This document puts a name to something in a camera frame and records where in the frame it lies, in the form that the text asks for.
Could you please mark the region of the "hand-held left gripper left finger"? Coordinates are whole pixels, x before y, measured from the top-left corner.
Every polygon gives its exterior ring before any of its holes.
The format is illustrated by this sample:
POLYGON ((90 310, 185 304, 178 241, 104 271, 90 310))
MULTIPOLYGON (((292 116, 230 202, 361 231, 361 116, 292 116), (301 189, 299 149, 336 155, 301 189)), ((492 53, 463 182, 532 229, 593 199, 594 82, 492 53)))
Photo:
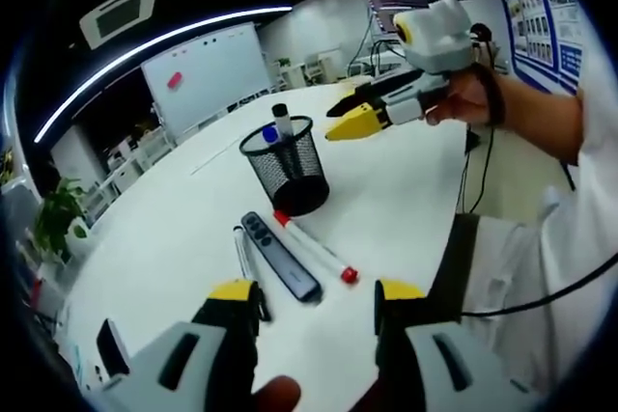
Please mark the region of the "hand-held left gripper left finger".
POLYGON ((138 351, 127 373, 98 390, 100 411, 243 411, 250 406, 260 289, 216 287, 193 319, 177 322, 138 351))

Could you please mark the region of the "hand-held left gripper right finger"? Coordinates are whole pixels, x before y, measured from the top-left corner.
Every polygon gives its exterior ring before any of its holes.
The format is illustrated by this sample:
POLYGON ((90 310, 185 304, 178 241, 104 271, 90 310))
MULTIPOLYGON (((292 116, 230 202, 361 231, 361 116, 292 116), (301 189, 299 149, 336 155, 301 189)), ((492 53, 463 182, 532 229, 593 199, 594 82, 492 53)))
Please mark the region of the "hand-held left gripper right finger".
POLYGON ((538 401, 507 376, 495 353, 414 285, 376 280, 375 331, 389 410, 530 411, 538 401))

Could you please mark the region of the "person's right hand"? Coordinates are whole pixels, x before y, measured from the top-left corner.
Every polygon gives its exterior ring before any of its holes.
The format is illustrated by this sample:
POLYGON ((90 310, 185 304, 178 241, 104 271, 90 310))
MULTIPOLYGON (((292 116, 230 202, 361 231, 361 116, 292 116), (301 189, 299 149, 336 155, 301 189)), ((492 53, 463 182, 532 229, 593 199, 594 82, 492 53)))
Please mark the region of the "person's right hand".
POLYGON ((423 119, 429 125, 447 120, 487 126, 502 123, 504 102, 497 76, 480 64, 452 73, 446 97, 437 100, 423 119))

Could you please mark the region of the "person's left hand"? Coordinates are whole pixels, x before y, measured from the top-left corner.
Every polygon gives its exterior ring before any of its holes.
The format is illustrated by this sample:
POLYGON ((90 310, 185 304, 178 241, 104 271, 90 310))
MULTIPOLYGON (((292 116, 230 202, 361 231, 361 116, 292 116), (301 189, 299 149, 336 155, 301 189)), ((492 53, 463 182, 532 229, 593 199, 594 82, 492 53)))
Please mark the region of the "person's left hand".
POLYGON ((290 412, 298 405, 301 397, 299 384, 286 375, 272 378, 253 395, 255 411, 290 412))

